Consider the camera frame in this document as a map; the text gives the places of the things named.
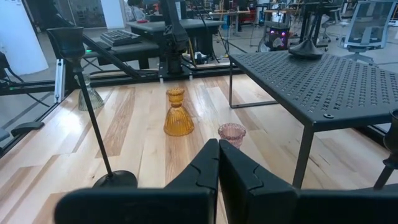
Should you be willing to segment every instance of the glass candle holder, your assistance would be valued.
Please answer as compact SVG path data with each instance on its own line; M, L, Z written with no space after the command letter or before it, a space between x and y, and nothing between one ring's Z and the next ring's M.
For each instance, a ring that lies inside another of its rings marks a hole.
M93 109L95 110L102 107L104 105L104 101L102 100L100 94L98 94L97 91L90 86L91 83L90 74L83 74L83 78L85 79L85 85L87 87L88 96L90 97ZM75 76L75 80L81 86L81 83L79 83L77 76ZM79 92L79 110L87 111L86 101L81 90Z
M221 139L227 140L239 149L242 145L243 137L246 135L246 129L240 124L228 123L223 124L218 128L218 134Z
M164 122L164 132L171 136L183 136L193 131L193 121L187 109L182 106L185 90L173 88L167 90L171 107Z

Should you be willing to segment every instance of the black desk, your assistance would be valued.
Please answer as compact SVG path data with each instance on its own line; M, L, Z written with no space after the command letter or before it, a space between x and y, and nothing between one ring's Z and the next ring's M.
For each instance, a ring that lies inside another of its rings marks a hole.
M319 131L388 123L398 108L398 75L325 54L293 58L287 51L230 55L235 63L304 125L293 186L301 188L313 135ZM229 104L232 108L232 75Z
M218 27L223 22L205 20L209 34L207 34L206 27L201 19L182 19L180 23L190 38L197 38L197 47L201 53L211 55L213 52L213 34L217 33ZM160 53L163 55L165 46L163 37L163 31L165 30L164 21L145 23L128 22L127 25L131 27L131 32L158 43Z
M95 42L101 42L99 37L93 38ZM142 40L141 43L129 44L123 46L112 47L109 53L115 55L123 62L138 60L140 69L149 68L148 58L159 56L159 46L149 40ZM109 65L110 61L101 57L97 52L88 52L83 58L98 58L99 65Z

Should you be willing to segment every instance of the black candle holder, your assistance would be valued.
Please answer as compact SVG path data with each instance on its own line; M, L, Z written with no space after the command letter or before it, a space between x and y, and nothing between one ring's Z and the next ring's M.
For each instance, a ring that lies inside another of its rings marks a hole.
M381 190L390 178L392 171L398 169L398 110L393 110L390 114L391 127L384 136L383 143L391 151L391 155L383 160L385 167L374 184L374 190Z
M85 83L82 74L83 68L80 64L81 58L86 52L83 46L83 28L62 27L47 29L47 32L49 33L50 41L56 43L60 56L71 63L73 67L73 74L78 77L78 81L80 83ZM83 97L86 101L88 114L90 115L90 119L93 124L99 150L101 151L106 171L108 172L108 174L97 180L93 187L137 187L137 179L133 173L126 170L112 172L87 87L86 85L80 86L81 92L83 93Z

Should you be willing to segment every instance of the black keyboard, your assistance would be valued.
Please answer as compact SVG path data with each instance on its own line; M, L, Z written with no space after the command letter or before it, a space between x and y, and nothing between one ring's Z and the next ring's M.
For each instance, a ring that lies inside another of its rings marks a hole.
M125 30L116 30L101 34L101 39L112 47L127 44L136 44L141 41L141 36Z

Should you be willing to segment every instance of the gray floor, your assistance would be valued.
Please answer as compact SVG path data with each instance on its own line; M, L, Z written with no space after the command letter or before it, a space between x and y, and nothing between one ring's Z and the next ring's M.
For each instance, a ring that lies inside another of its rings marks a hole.
M98 37L100 33L104 31L104 29L87 29L85 31L85 34L89 37ZM345 30L341 30L340 27L335 26L329 27L328 31L333 34L339 35L340 32L344 33ZM397 31L398 27L389 28L389 39L385 49L369 51L366 52L364 55L373 57L376 63L398 62L398 58L396 57L398 52L398 39L394 38ZM294 29L293 27L291 29L291 32L297 33L299 32L299 30ZM229 46L230 53L240 54L242 53L241 50L244 50L246 52L255 52L257 50L257 46L251 47L250 45L257 45L262 37L262 34L262 27L253 28L252 25L243 25L243 31L238 33L239 36L231 35L229 37L229 41L231 43L231 45ZM222 35L226 35L225 30L222 30ZM42 72L24 75L22 78L25 81L54 80L56 62L54 52L51 48L50 42L46 34L39 34L38 38L47 59L49 68ZM213 46L216 55L220 57L220 62L228 62L227 58L223 58L225 49L219 38L214 38ZM334 39L329 44L328 53L341 56L349 54L347 50L339 48L338 41ZM139 68L138 62L129 62L128 64L133 68ZM151 68L157 68L157 64L157 58L151 58L149 60L149 65ZM114 65L102 66L101 68L104 70L116 69ZM381 65L380 68L398 73L397 64ZM96 70L97 69L91 65L85 68L85 72L87 73L94 72ZM53 104L53 93L34 93L33 95L36 98L43 100L43 102L48 105ZM11 131L18 124L33 121L47 110L45 106L36 103L34 100L26 95L0 96L0 108L2 108L2 110L0 111L0 127L3 127L7 131ZM11 140L11 138L0 142L0 146L5 145L9 140Z

